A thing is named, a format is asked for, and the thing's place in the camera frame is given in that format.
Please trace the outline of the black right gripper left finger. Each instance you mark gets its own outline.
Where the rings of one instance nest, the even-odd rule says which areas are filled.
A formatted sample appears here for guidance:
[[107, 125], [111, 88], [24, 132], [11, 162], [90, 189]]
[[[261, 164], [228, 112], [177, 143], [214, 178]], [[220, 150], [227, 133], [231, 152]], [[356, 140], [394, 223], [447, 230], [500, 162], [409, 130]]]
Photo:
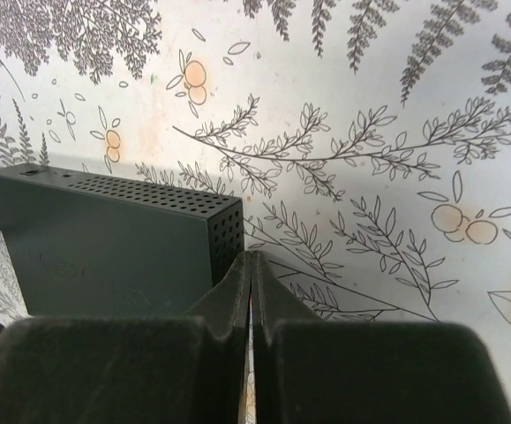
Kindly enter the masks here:
[[242, 423], [252, 256], [183, 314], [28, 318], [0, 334], [0, 423]]

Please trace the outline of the black network switch box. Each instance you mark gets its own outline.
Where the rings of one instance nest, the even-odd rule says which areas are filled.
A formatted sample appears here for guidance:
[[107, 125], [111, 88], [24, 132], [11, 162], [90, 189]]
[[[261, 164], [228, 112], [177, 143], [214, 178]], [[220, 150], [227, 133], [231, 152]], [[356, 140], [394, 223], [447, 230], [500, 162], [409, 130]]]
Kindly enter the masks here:
[[31, 163], [0, 169], [0, 230], [32, 316], [178, 314], [244, 249], [237, 197]]

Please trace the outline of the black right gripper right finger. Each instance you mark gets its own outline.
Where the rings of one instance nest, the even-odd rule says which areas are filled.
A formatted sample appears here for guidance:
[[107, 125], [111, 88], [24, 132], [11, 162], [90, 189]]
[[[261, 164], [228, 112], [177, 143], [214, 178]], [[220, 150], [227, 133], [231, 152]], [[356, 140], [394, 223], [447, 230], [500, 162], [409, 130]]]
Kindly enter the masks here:
[[328, 322], [252, 254], [260, 423], [511, 423], [485, 345], [452, 323]]

